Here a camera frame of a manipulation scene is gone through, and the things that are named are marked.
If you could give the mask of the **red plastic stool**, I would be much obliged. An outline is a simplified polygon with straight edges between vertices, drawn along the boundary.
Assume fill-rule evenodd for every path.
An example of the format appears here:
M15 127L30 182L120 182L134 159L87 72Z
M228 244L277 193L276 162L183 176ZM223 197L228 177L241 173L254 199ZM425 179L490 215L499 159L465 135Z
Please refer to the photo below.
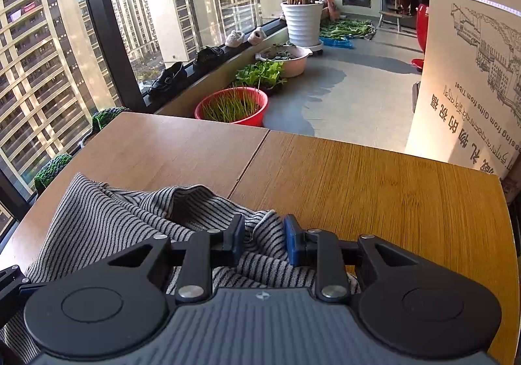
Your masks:
M417 8L416 32L417 40L421 52L425 53L428 39L428 6L421 3ZM419 72L423 71L424 59L416 58L412 60L412 66Z

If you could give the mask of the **grey striped garment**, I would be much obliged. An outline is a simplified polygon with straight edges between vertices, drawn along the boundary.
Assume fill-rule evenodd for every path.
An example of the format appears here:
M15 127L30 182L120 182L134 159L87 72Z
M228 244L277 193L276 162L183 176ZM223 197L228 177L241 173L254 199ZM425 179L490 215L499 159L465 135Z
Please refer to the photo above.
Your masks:
M176 303L136 269L109 267L132 247L224 230L245 217L236 267L212 271L213 295ZM366 359L353 312L314 295L315 270L288 259L284 223L202 185L125 191L73 178L25 275L41 288L1 328L4 364L328 364Z

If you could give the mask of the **green knitted slipper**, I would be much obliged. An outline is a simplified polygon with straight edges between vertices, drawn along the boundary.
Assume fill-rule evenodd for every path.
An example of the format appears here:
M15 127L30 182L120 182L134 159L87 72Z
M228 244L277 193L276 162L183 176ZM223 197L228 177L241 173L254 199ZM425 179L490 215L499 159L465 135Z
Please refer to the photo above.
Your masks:
M124 106L106 108L96 112L92 117L92 133L98 134L109 123L111 123L122 112L130 112L131 110Z
M68 153L59 154L36 173L34 184L39 196L71 161L72 155Z

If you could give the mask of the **small wooden stool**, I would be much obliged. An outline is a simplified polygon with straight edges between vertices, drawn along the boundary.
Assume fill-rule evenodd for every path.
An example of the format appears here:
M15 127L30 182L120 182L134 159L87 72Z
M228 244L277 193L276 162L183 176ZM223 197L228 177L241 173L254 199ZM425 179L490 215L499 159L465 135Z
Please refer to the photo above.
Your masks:
M403 29L416 29L416 16L407 13L396 13L381 10L379 12L378 27L384 23L395 25L398 32Z

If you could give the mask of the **black shoe on sill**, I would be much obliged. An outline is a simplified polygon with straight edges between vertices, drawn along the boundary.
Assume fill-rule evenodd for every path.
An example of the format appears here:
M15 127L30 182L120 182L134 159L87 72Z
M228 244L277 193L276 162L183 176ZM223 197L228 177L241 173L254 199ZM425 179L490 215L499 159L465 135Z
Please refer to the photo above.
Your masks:
M178 82L182 82L187 76L184 63L175 62L170 67L165 68L148 88L147 95L157 97L173 89Z
M201 72L209 72L220 66L224 59L224 51L220 46L205 46L196 53L193 68Z

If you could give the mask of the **small pink baby shoe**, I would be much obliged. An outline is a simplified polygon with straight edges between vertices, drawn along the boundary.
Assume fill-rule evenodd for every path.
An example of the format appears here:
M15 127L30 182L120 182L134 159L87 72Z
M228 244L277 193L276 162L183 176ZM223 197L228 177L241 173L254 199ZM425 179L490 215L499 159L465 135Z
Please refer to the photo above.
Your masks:
M226 36L225 45L228 48L238 48L244 41L245 34L242 31L233 30Z

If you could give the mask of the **red basin with grass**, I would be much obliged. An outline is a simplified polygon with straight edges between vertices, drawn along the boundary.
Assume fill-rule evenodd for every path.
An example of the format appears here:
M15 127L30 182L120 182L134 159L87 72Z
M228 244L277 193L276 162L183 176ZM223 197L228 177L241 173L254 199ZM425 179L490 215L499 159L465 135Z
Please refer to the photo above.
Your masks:
M194 117L250 127L261 127L268 109L268 96L252 87L232 87L205 97L195 108Z

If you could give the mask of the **large cardboard box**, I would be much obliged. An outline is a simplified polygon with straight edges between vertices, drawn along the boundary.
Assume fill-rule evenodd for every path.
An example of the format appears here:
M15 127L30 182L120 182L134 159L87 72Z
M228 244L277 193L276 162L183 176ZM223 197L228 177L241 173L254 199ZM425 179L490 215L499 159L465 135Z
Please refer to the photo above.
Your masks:
M520 154L520 0L429 0L406 153L503 179Z

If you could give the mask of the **green vegetables on floor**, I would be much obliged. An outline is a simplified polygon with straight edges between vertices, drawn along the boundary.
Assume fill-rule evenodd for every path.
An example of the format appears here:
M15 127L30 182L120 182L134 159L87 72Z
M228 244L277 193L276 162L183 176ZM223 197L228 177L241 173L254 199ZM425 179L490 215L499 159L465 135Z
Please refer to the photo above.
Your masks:
M320 24L320 37L337 41L351 38L371 39L374 34L376 34L376 27L369 20L327 19Z

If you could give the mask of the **pink basin with plants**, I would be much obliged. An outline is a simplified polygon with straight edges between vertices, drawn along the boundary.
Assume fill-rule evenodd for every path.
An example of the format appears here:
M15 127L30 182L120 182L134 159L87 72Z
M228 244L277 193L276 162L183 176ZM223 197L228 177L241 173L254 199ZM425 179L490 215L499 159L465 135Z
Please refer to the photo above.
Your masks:
M281 76L293 78L304 73L307 58L313 52L306 47L293 45L272 45L256 53L257 61L272 61L282 65Z

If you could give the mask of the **green leafy vegetable plant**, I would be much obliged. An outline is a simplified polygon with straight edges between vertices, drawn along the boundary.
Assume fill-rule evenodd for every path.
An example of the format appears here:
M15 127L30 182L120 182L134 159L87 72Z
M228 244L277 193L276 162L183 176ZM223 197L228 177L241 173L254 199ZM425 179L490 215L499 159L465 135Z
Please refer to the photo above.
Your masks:
M271 96L278 93L286 83L282 73L282 62L257 61L239 69L235 74L232 85L234 87L251 87Z

